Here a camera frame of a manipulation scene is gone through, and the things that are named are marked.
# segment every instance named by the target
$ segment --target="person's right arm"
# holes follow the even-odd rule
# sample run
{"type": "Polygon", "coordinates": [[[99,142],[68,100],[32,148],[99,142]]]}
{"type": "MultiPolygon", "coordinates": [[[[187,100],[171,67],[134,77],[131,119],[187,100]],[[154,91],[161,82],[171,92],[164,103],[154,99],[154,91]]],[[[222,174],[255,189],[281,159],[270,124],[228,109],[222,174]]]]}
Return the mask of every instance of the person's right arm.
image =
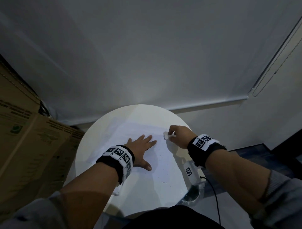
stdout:
{"type": "MultiPolygon", "coordinates": [[[[170,137],[170,141],[184,149],[197,136],[183,126],[171,126],[168,134],[173,132],[176,137],[170,137]]],[[[222,149],[213,151],[204,165],[232,198],[253,215],[254,222],[259,220],[261,225],[276,228],[287,228],[289,224],[296,228],[293,225],[297,222],[302,225],[301,180],[290,179],[222,149]]]]}

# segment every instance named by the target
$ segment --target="white round table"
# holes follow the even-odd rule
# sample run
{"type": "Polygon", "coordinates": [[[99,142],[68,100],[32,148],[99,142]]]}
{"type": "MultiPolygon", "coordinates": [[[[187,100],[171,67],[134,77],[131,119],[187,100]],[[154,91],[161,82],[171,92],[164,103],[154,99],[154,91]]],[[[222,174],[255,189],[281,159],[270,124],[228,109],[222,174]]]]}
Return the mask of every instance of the white round table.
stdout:
{"type": "MultiPolygon", "coordinates": [[[[170,125],[188,125],[174,113],[152,105],[130,105],[118,108],[97,120],[85,133],[77,150],[75,172],[80,175],[93,164],[86,162],[98,146],[102,134],[111,119],[123,118],[144,125],[153,125],[169,129],[170,125]]],[[[168,183],[153,179],[143,179],[137,174],[130,174],[119,196],[111,196],[104,211],[111,215],[130,216],[138,212],[159,207],[174,206],[187,193],[191,184],[185,174],[183,164],[191,160],[187,150],[176,147],[170,166],[168,183]]]]}

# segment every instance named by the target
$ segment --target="white paper sheet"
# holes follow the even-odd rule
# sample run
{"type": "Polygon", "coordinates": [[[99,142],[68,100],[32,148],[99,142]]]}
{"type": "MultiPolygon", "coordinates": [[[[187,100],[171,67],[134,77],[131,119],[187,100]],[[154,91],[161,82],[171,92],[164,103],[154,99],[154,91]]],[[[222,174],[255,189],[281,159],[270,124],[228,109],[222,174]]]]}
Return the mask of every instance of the white paper sheet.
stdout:
{"type": "Polygon", "coordinates": [[[173,160],[173,154],[167,148],[166,140],[163,138],[164,131],[167,131],[167,129],[113,119],[100,140],[99,146],[91,153],[87,161],[95,163],[108,148],[123,145],[127,143],[129,138],[134,141],[142,134],[145,137],[152,135],[152,140],[157,140],[157,143],[147,150],[144,155],[144,159],[151,165],[152,171],[149,172],[143,168],[134,167],[132,173],[138,173],[140,176],[167,183],[169,181],[169,164],[173,160]]]}

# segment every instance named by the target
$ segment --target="black cable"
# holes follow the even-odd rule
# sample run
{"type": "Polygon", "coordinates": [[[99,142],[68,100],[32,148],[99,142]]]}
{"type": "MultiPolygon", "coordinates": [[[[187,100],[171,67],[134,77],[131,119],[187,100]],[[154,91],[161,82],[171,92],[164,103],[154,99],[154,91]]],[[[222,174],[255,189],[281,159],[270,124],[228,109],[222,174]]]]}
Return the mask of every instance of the black cable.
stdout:
{"type": "Polygon", "coordinates": [[[216,198],[216,204],[217,204],[217,211],[218,211],[219,225],[221,225],[221,222],[220,222],[220,214],[219,214],[219,207],[218,207],[218,200],[217,200],[217,196],[216,196],[215,189],[214,189],[213,185],[211,184],[211,182],[209,181],[208,178],[205,178],[204,176],[201,176],[200,178],[201,178],[201,179],[202,179],[202,178],[203,178],[203,179],[206,179],[206,180],[209,182],[209,184],[211,185],[211,187],[212,187],[212,189],[213,189],[213,191],[214,191],[215,198],[216,198]]]}

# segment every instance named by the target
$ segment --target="cardboard box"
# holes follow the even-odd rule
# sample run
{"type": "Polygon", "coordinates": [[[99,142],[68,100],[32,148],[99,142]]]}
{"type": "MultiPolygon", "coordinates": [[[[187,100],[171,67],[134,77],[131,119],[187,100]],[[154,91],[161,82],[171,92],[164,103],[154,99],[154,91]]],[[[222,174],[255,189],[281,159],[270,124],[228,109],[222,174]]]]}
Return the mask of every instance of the cardboard box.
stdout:
{"type": "Polygon", "coordinates": [[[84,135],[40,115],[36,97],[5,73],[0,68],[0,222],[63,186],[84,135]]]}

